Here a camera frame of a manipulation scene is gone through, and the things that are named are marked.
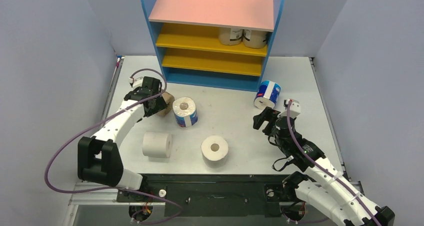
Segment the brown printed paper roll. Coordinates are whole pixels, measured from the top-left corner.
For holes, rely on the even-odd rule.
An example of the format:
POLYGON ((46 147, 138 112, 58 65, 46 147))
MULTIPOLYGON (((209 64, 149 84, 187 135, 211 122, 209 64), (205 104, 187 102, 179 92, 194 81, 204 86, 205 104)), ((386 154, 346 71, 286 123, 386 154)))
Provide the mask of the brown printed paper roll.
POLYGON ((162 97, 165 100, 166 108, 156 113, 156 115, 160 117, 164 117, 172 110, 173 102, 175 101, 175 97, 172 94, 169 94, 168 92, 164 92, 162 94, 162 97))

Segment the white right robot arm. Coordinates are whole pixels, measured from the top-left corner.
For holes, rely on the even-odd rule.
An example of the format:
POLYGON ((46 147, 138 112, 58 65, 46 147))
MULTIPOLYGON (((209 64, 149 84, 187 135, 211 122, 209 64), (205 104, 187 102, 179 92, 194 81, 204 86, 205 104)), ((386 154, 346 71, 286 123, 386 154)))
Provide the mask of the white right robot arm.
POLYGON ((338 226, 392 226, 395 213, 355 188, 315 143, 296 131, 295 120, 289 106, 286 112, 266 107, 253 117, 256 130, 267 122, 263 133, 285 155, 285 166, 298 169, 283 180, 283 195, 310 204, 338 226))

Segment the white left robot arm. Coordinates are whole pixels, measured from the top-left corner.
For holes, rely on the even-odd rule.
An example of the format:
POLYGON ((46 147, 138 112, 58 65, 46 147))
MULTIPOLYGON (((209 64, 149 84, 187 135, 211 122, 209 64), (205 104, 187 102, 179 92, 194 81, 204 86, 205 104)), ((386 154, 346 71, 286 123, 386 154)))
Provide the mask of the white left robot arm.
POLYGON ((124 168, 119 146, 143 118, 164 109, 162 82, 153 77, 132 79, 118 111, 91 137, 82 137, 77 144, 77 176, 79 179, 110 187, 129 189, 136 201, 148 197, 149 187, 143 177, 124 168))

